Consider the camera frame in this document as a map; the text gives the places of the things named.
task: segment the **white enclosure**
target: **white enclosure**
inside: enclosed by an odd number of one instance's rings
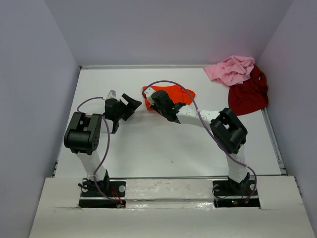
[[[269,87],[267,112],[272,127],[267,114],[261,111],[239,117],[249,131],[246,162],[264,184],[271,183],[270,179],[283,179],[286,190],[274,200],[276,207],[259,213],[233,211],[236,214],[232,217],[225,212],[217,212],[215,217],[215,212],[205,213],[205,210],[176,209],[174,212],[167,208],[156,216],[155,209],[148,209],[139,213],[140,221],[147,228],[133,235],[146,236],[163,224],[168,225],[164,218],[175,214],[183,218],[175,227],[169,227],[171,233],[162,231],[162,236],[185,236],[196,230],[202,237],[208,237],[211,227],[217,237],[230,236],[230,230],[221,221],[231,218],[237,221],[240,216],[247,216],[253,224],[252,237],[267,232],[264,225],[272,228],[271,237],[312,237],[306,212],[316,232],[316,12],[315,0],[3,2],[0,7],[0,237],[29,237],[44,179],[52,176],[56,160],[55,178],[46,180],[31,237],[56,237],[55,231],[65,237],[80,236],[75,232],[75,223],[84,227],[87,220],[77,216],[80,211],[73,208],[74,204],[63,209],[50,204],[71,199],[76,195],[71,191],[78,187],[66,186],[64,196],[46,197],[51,194],[50,189],[57,189],[60,181],[67,184],[85,176],[78,159],[61,146],[67,120],[80,102],[105,96],[110,89],[116,90],[117,95],[126,93],[141,100],[142,86],[169,79],[195,91],[201,109],[222,110],[228,106],[228,88],[210,82],[202,67],[196,66],[217,63],[230,55],[254,57],[266,74]],[[182,67],[166,66],[170,64]],[[92,70],[89,65],[108,67]],[[91,101],[83,110],[102,113],[103,101]],[[145,126],[149,128],[147,133],[139,134]],[[106,142],[104,133],[101,137],[100,155]],[[139,143],[146,147],[137,150]],[[202,128],[167,122],[148,112],[144,105],[129,121],[120,121],[110,144],[105,167],[111,177],[227,175],[225,156]],[[163,158],[155,149],[163,152]],[[294,179],[281,175],[282,158],[289,175],[298,181],[304,206]],[[259,191],[273,191],[264,187],[259,187]],[[281,201],[285,199],[289,199],[285,204],[294,206],[283,207]],[[125,212],[126,222],[130,212],[133,211]],[[104,218],[100,211],[84,214],[92,219]],[[257,218],[263,219],[262,226],[256,222]],[[71,220],[68,227],[63,226]],[[216,221],[209,226],[204,223],[206,220]],[[98,224],[92,220],[88,224],[93,227],[91,231],[96,231],[94,226]],[[127,231],[132,233],[134,223],[130,225]],[[289,230],[284,229],[283,233],[273,227],[289,227]],[[111,230],[113,237],[124,236],[124,231],[114,228],[115,224],[108,223],[95,236],[100,236],[104,229]],[[237,227],[231,231],[247,235]]]

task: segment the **robotic arm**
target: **robotic arm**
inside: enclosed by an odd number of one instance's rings
[[[144,91],[144,94],[151,103],[150,108],[157,111],[168,121],[203,127],[195,108],[184,103],[173,103],[165,91],[155,91],[149,87]],[[202,110],[200,114],[204,123],[210,126],[214,137],[226,152],[235,160],[245,164],[244,144],[248,131],[234,112],[229,108],[225,108],[221,112]],[[227,162],[230,189],[233,192],[244,191],[250,178],[247,168],[234,162],[228,156]]]
[[[102,120],[112,121],[111,133],[115,134],[119,127],[119,120],[128,120],[142,104],[126,94],[122,94],[122,97],[128,104],[118,100],[115,91],[111,90],[104,98],[105,112],[103,115],[87,115],[75,112],[70,120],[64,136],[64,145],[76,154],[87,173],[87,179],[81,185],[82,188],[97,190],[96,181],[102,192],[106,193],[109,190],[109,175],[107,170],[100,165],[101,161],[96,150],[99,144]]]

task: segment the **crumpled fabric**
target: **crumpled fabric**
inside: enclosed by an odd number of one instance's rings
[[[255,65],[250,79],[229,89],[229,108],[237,115],[245,115],[268,105],[265,74]]]
[[[232,86],[250,79],[254,64],[252,57],[230,56],[221,63],[204,67],[204,70],[211,81]]]

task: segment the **purple cable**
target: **purple cable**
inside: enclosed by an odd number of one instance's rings
[[[79,109],[80,109],[80,107],[81,107],[82,105],[84,105],[86,102],[88,102],[88,101],[90,101],[90,100],[93,100],[93,99],[102,99],[102,98],[103,98],[103,97],[94,97],[94,98],[89,98],[89,99],[85,100],[84,102],[82,102],[81,104],[79,104],[79,106],[77,107],[77,112],[83,113],[83,112],[81,112]],[[104,163],[104,161],[106,160],[106,157],[107,157],[107,154],[108,154],[108,151],[109,151],[109,147],[110,147],[110,130],[109,130],[109,126],[108,126],[108,123],[107,123],[106,119],[104,118],[104,116],[102,116],[102,118],[103,118],[103,120],[104,120],[104,122],[105,122],[105,125],[106,125],[106,128],[107,128],[107,147],[106,147],[106,151],[105,151],[105,154],[104,154],[103,159],[101,160],[100,164],[97,166],[96,170],[94,171],[94,182],[95,182],[95,186],[96,186],[97,190],[99,191],[99,193],[100,193],[103,197],[105,197],[106,199],[108,199],[108,200],[110,200],[110,201],[116,202],[116,200],[114,200],[114,199],[108,197],[107,195],[105,195],[105,194],[101,191],[101,189],[100,189],[100,187],[98,186],[98,183],[97,183],[97,181],[96,181],[96,173],[97,173],[98,169],[100,169],[100,167],[102,166],[102,164]]]
[[[85,100],[84,102],[82,102],[81,104],[78,105],[78,107],[77,107],[77,112],[83,113],[83,112],[81,112],[79,109],[80,109],[80,107],[81,107],[82,105],[84,105],[86,102],[89,102],[89,101],[94,100],[94,99],[102,99],[102,98],[103,98],[103,97],[93,97],[93,98],[89,98],[89,99]]]
[[[195,106],[195,109],[196,109],[196,111],[197,111],[198,117],[199,117],[200,121],[202,122],[204,128],[206,129],[207,133],[211,136],[211,138],[217,143],[218,147],[219,147],[232,161],[234,161],[235,163],[237,163],[237,164],[239,164],[239,165],[241,165],[241,166],[243,166],[243,167],[246,167],[246,168],[248,168],[249,170],[252,171],[252,173],[253,173],[253,175],[254,175],[254,188],[253,188],[252,192],[250,193],[250,195],[249,195],[246,199],[242,200],[240,203],[244,203],[245,201],[249,200],[249,198],[251,198],[251,196],[253,196],[254,192],[255,192],[256,189],[257,189],[257,175],[256,175],[255,171],[254,171],[251,167],[247,166],[246,164],[243,164],[243,163],[241,163],[240,161],[237,161],[236,159],[234,159],[234,158],[225,150],[225,148],[223,147],[223,145],[221,145],[221,144],[218,142],[218,140],[217,140],[217,139],[214,137],[214,135],[210,132],[208,126],[205,125],[204,120],[203,120],[203,118],[202,118],[202,116],[201,116],[201,114],[200,114],[200,112],[199,112],[199,109],[198,109],[198,106],[197,106],[197,104],[196,104],[196,102],[195,102],[194,97],[193,97],[193,96],[188,92],[188,90],[187,90],[186,88],[184,88],[182,85],[180,85],[179,83],[173,82],[173,81],[169,81],[169,80],[159,80],[159,81],[156,81],[156,82],[153,82],[153,83],[149,84],[149,85],[142,91],[142,95],[145,97],[145,95],[144,95],[145,90],[147,90],[149,87],[151,87],[152,85],[157,84],[157,83],[172,83],[172,84],[175,84],[175,85],[181,87],[182,89],[184,89],[185,92],[188,94],[188,96],[192,99],[193,104],[194,104],[194,106]]]

